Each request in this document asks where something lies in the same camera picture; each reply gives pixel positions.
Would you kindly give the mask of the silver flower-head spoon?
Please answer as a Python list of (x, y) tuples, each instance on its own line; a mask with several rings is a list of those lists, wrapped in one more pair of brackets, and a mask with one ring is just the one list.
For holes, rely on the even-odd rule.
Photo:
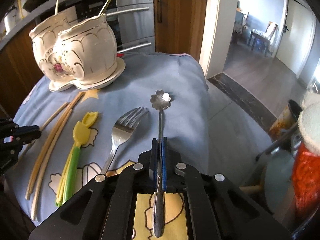
[(159, 238), (163, 235), (165, 224), (165, 198), (162, 185), (162, 169), (161, 169), (161, 139), (164, 130), (164, 111), (170, 107), (171, 97), (169, 93), (165, 93), (163, 90), (157, 90), (155, 94), (151, 96), (150, 102), (152, 108), (158, 111), (158, 163), (157, 163), (157, 183), (156, 191), (154, 192), (153, 201), (153, 235)]

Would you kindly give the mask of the silver fork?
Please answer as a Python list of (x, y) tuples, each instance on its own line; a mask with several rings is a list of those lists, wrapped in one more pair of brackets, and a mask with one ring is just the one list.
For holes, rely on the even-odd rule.
[(101, 174), (107, 175), (111, 168), (115, 167), (122, 148), (133, 137), (138, 125), (148, 113), (148, 108), (140, 106), (127, 111), (116, 120), (111, 131), (111, 150), (101, 169)]

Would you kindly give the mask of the white porcelain double utensil holder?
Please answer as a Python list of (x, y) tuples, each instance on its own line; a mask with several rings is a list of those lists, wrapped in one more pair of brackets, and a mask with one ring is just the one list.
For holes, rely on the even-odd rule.
[(51, 92), (71, 86), (79, 90), (103, 88), (125, 69), (105, 14), (70, 24), (66, 13), (60, 12), (33, 28), (29, 37), (34, 59), (50, 80)]

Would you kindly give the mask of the yellow tulip pick green handle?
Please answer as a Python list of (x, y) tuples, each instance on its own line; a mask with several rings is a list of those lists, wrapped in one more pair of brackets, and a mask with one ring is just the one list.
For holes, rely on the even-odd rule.
[(74, 193), (76, 169), (80, 157), (81, 146), (88, 142), (89, 136), (90, 129), (87, 128), (82, 122), (78, 121), (73, 129), (74, 147), (72, 151), (69, 169), (67, 172), (65, 188), (63, 191), (63, 204), (67, 202), (67, 200), (69, 200)]

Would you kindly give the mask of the stainless steel oven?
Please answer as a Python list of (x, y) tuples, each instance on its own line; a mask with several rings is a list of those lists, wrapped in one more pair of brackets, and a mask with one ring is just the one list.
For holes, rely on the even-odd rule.
[(117, 51), (155, 52), (153, 0), (112, 0), (105, 13)]

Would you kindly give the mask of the blue cartoon tablecloth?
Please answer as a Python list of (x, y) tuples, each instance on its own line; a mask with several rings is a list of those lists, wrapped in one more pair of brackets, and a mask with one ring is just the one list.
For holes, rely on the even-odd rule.
[[(115, 167), (107, 173), (112, 177), (106, 182), (111, 183), (111, 178), (117, 179), (124, 168), (138, 161), (140, 153), (151, 149), (152, 139), (157, 137), (158, 111), (152, 108), (150, 98), (160, 89), (171, 97), (171, 106), (164, 111), (164, 136), (168, 139), (168, 147), (179, 152), (183, 162), (195, 166), (202, 173), (207, 170), (209, 97), (200, 65), (188, 55), (125, 53), (122, 59), (126, 65), (123, 73), (99, 91), (86, 91), (67, 121), (44, 173), (35, 225), (40, 225), (57, 210), (54, 202), (61, 172), (73, 145), (72, 131), (87, 112), (99, 112), (99, 116), (90, 140), (81, 148), (76, 192), (92, 179), (95, 184), (101, 184), (94, 178), (101, 172), (110, 153), (112, 127), (127, 111), (140, 106), (149, 109), (133, 137), (122, 148)], [(21, 126), (42, 125), (62, 103), (74, 99), (79, 93), (74, 88), (50, 92), (48, 85), (47, 77), (35, 85), (19, 107), (14, 122)], [(5, 175), (20, 207), (29, 217), (31, 200), (25, 200), (25, 191), (36, 158), (53, 124), (47, 128), (17, 167)], [(133, 239), (157, 239), (152, 235), (153, 199), (153, 193), (137, 196)], [(165, 229), (159, 239), (188, 239), (183, 194), (165, 194), (165, 201)]]

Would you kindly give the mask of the wooden chair with cloth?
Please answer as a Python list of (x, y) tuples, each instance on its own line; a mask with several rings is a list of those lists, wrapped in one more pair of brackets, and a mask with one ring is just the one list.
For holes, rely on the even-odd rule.
[(251, 46), (251, 51), (253, 51), (257, 40), (259, 40), (261, 42), (261, 48), (264, 49), (264, 55), (266, 56), (267, 53), (270, 53), (272, 55), (274, 51), (274, 36), (277, 30), (278, 25), (276, 22), (269, 22), (265, 31), (252, 29), (250, 31), (247, 45)]

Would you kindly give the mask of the rusty metal can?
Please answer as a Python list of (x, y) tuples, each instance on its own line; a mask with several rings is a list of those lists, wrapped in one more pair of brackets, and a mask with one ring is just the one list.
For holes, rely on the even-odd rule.
[(301, 106), (294, 100), (290, 99), (287, 102), (287, 106), (269, 129), (273, 141), (279, 139), (285, 130), (289, 130), (297, 122), (301, 111)]

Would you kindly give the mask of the wooden cabinet door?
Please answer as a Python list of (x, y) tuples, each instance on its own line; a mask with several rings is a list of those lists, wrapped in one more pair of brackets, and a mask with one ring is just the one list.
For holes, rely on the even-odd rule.
[(155, 50), (200, 59), (207, 0), (153, 0)]

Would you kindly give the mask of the white door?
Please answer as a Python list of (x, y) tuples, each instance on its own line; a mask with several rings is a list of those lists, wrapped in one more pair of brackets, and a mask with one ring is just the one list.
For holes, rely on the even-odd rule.
[(313, 44), (316, 18), (302, 0), (285, 0), (276, 58), (299, 77)]

